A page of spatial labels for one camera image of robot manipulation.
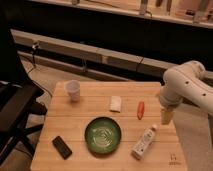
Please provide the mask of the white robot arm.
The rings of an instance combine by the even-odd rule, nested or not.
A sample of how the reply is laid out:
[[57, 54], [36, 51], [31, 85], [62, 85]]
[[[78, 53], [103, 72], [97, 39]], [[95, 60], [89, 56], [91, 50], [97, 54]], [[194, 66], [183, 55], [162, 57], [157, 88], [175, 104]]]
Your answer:
[[189, 61], [167, 69], [163, 74], [164, 85], [159, 92], [161, 123], [168, 125], [173, 110], [184, 98], [191, 101], [213, 117], [213, 87], [202, 81], [205, 67], [199, 61]]

